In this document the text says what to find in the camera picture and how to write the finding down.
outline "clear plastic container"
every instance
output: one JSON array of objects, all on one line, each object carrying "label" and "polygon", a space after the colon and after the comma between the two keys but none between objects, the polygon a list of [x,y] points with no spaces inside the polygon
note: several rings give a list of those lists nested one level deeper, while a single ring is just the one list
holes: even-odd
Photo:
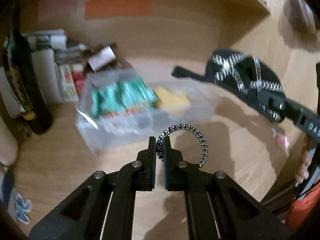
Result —
[{"label": "clear plastic container", "polygon": [[93,87],[111,85],[138,77],[134,69],[113,70],[90,73],[87,75],[82,97],[77,108],[76,126],[93,153],[100,153],[108,148],[147,140],[150,136],[158,137],[169,126],[179,123],[205,123],[214,114],[218,100],[209,99],[188,80],[174,82],[145,82],[147,87],[166,88],[174,93],[186,93],[190,99],[187,108],[172,107],[166,109],[149,109],[137,114],[100,117],[95,119],[91,114]]}]

